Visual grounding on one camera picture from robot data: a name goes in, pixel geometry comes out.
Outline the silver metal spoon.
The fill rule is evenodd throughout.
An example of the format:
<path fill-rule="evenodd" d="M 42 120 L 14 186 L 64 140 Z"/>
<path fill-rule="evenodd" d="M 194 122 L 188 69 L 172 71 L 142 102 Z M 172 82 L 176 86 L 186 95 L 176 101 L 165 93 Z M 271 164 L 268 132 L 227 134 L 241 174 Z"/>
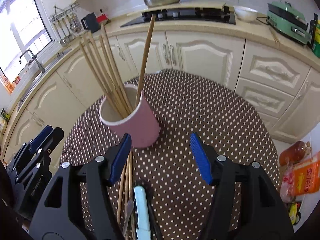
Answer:
<path fill-rule="evenodd" d="M 126 237 L 126 234 L 127 234 L 127 228 L 129 226 L 130 216 L 135 208 L 135 202 L 133 200 L 129 200 L 127 202 L 126 207 L 127 207 L 127 210 L 126 210 L 125 221 L 124 221 L 124 226 L 123 226 L 123 236 L 124 237 Z"/>

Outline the kitchen faucet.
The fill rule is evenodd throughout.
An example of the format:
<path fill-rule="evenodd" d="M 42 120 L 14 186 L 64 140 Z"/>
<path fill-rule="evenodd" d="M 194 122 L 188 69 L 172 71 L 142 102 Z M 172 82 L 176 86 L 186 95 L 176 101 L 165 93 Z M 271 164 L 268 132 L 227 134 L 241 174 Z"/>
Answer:
<path fill-rule="evenodd" d="M 46 70 L 43 66 L 43 64 L 37 59 L 37 55 L 34 55 L 33 52 L 30 49 L 27 49 L 25 52 L 22 53 L 22 55 L 19 57 L 19 63 L 21 64 L 21 58 L 22 56 L 24 56 L 25 54 L 30 53 L 31 54 L 31 60 L 27 63 L 27 65 L 36 62 L 36 65 L 38 66 L 39 70 L 41 71 L 41 73 L 45 73 Z"/>

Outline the pink utensil holder cup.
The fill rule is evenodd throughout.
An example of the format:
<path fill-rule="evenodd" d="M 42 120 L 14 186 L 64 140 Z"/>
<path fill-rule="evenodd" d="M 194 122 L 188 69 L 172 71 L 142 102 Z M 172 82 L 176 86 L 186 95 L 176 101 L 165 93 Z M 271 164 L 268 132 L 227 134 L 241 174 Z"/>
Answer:
<path fill-rule="evenodd" d="M 125 133 L 129 133 L 134 148 L 147 148 L 159 137 L 159 123 L 144 93 L 140 96 L 138 106 L 125 118 L 113 109 L 107 98 L 103 98 L 99 107 L 99 117 L 101 122 L 118 137 L 121 138 Z"/>

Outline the brown polka dot tablecloth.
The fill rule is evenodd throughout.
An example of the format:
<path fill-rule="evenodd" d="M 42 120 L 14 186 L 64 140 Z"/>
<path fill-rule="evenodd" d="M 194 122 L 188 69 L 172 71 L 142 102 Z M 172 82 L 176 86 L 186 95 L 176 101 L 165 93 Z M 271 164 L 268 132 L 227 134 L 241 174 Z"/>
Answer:
<path fill-rule="evenodd" d="M 259 162 L 279 187 L 278 152 L 255 108 L 222 85 L 179 70 L 144 77 L 145 98 L 159 123 L 156 142 L 132 155 L 133 182 L 143 185 L 163 239 L 198 239 L 214 188 L 201 177 L 190 135 L 231 161 Z"/>

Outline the stainless steel sink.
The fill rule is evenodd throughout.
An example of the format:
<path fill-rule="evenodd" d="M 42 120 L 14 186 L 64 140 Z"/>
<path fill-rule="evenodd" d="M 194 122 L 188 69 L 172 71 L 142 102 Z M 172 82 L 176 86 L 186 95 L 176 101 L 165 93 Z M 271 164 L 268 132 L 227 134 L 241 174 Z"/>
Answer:
<path fill-rule="evenodd" d="M 27 96 L 30 94 L 30 92 L 33 90 L 33 88 L 39 83 L 39 81 L 43 78 L 44 74 L 46 74 L 54 65 L 56 65 L 64 56 L 66 56 L 72 48 L 65 49 L 64 51 L 57 53 L 55 57 L 49 63 L 44 67 L 44 73 L 41 72 L 35 79 L 32 81 L 32 83 L 28 86 L 28 88 L 25 90 L 23 95 L 20 97 L 20 100 L 17 104 L 19 110 L 22 106 L 22 103 L 26 100 Z"/>

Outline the cooking oil jug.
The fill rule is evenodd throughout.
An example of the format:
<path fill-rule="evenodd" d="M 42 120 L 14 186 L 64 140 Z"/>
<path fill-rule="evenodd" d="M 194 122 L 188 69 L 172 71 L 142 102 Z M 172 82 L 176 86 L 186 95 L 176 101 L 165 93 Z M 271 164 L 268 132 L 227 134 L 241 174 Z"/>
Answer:
<path fill-rule="evenodd" d="M 279 157 L 279 165 L 285 166 L 289 163 L 298 163 L 305 156 L 309 155 L 311 153 L 311 150 L 311 143 L 309 141 L 298 141 L 286 150 L 284 150 L 283 152 L 281 152 Z"/>

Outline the orange rice bag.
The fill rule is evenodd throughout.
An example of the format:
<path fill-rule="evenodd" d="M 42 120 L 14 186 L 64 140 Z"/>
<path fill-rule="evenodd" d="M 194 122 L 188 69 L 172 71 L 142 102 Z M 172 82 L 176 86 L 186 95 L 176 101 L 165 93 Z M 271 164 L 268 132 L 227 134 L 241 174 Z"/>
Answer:
<path fill-rule="evenodd" d="M 280 187 L 280 197 L 283 202 L 290 203 L 297 196 L 317 191 L 319 191 L 319 152 L 286 170 Z"/>

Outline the window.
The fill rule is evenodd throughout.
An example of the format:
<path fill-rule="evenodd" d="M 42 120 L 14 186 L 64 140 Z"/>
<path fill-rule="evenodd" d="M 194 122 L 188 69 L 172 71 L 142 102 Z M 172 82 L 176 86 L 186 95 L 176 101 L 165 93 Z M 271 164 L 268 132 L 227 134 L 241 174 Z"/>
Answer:
<path fill-rule="evenodd" d="M 31 60 L 52 42 L 35 0 L 5 0 L 1 7 L 1 71 L 13 82 Z"/>

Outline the hanging utensil rack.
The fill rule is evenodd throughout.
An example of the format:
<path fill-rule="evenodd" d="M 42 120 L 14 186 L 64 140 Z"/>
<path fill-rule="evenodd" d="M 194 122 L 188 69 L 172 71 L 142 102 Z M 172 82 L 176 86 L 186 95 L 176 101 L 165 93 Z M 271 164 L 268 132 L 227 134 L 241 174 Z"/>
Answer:
<path fill-rule="evenodd" d="M 62 47 L 67 47 L 82 32 L 80 21 L 76 15 L 78 7 L 78 3 L 73 3 L 64 9 L 57 5 L 53 6 L 54 13 L 49 19 Z"/>

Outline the black electric kettle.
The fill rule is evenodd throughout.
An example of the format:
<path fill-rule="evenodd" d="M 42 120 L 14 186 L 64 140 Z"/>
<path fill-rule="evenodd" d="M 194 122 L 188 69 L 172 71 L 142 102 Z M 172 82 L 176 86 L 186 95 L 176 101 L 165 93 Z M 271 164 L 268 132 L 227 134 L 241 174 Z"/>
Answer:
<path fill-rule="evenodd" d="M 100 30 L 100 25 L 97 22 L 95 13 L 87 14 L 84 18 L 81 19 L 82 26 L 85 30 L 95 33 Z"/>

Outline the black gas stove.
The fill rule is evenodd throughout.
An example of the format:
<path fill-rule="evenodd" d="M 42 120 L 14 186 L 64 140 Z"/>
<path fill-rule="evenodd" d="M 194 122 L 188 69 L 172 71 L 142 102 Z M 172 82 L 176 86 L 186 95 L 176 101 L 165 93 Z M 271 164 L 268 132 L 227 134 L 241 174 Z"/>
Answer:
<path fill-rule="evenodd" d="M 222 8 L 175 8 L 161 9 L 155 11 L 142 12 L 141 16 L 135 18 L 120 27 L 149 23 L 152 15 L 156 15 L 156 22 L 164 21 L 210 21 L 228 24 L 236 24 L 235 14 L 230 11 L 228 6 Z"/>

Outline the white ceramic bowl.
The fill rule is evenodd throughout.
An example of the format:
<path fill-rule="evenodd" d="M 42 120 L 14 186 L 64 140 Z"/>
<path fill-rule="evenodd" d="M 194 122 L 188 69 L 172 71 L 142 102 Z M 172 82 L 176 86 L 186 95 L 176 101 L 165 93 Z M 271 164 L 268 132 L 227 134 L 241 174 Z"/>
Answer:
<path fill-rule="evenodd" d="M 257 19 L 259 12 L 257 10 L 243 7 L 243 6 L 234 6 L 234 13 L 236 14 L 237 18 L 243 22 L 253 22 Z"/>

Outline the green bottle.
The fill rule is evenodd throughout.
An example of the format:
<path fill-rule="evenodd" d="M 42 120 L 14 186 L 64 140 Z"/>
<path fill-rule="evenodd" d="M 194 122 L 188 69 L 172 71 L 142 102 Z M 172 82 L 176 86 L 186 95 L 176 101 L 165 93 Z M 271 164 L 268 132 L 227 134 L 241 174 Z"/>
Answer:
<path fill-rule="evenodd" d="M 314 30 L 313 53 L 320 58 L 320 20 L 317 20 Z"/>

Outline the green electric cooker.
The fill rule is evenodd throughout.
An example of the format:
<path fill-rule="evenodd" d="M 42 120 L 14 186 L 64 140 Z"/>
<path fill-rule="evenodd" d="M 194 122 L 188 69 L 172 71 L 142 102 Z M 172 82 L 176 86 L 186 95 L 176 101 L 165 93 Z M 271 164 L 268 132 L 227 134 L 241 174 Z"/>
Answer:
<path fill-rule="evenodd" d="M 310 38 L 309 23 L 290 2 L 268 3 L 267 22 L 285 37 L 298 44 L 307 45 Z"/>

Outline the dark oil bottle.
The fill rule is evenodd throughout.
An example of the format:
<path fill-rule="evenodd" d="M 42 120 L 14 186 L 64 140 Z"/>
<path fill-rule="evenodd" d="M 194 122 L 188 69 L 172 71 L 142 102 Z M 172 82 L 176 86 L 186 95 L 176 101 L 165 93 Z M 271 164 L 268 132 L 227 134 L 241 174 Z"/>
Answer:
<path fill-rule="evenodd" d="M 310 21 L 309 39 L 308 39 L 308 47 L 311 50 L 313 50 L 313 47 L 314 47 L 317 22 L 318 22 L 318 15 L 314 13 L 314 19 Z"/>

